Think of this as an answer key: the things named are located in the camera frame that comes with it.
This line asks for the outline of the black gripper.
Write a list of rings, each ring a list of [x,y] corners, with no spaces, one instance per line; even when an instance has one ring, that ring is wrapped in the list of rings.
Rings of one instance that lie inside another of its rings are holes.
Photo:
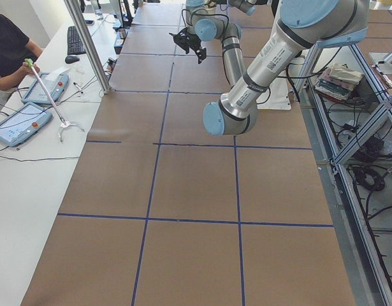
[[[201,47],[201,40],[195,34],[189,34],[188,41],[190,50],[192,50],[198,57],[198,63],[201,64],[207,57],[207,50],[206,48]]]

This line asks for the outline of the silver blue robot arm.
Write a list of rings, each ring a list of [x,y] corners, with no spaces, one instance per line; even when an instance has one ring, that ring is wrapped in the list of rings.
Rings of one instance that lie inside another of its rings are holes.
[[[241,28],[232,23],[225,14],[215,8],[220,1],[186,1],[181,11],[185,27],[177,34],[172,33],[174,43],[186,54],[193,51],[202,63],[207,50],[201,43],[219,40],[221,42],[222,64],[228,84],[233,87],[245,71],[240,38]]]
[[[294,59],[310,49],[353,45],[368,29],[369,2],[281,1],[273,34],[233,88],[208,103],[203,124],[211,135],[240,135],[248,132],[257,117],[257,98]]]

